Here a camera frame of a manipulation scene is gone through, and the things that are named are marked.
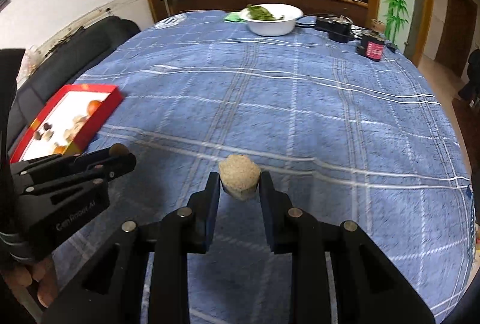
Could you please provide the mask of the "left hand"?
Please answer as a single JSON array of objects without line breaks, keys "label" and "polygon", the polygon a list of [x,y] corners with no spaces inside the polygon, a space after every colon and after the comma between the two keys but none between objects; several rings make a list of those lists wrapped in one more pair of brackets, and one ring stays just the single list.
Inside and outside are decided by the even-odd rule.
[{"label": "left hand", "polygon": [[37,299],[48,308],[59,294],[59,286],[52,255],[34,265],[14,264],[1,268],[1,276],[14,296],[37,283]]}]

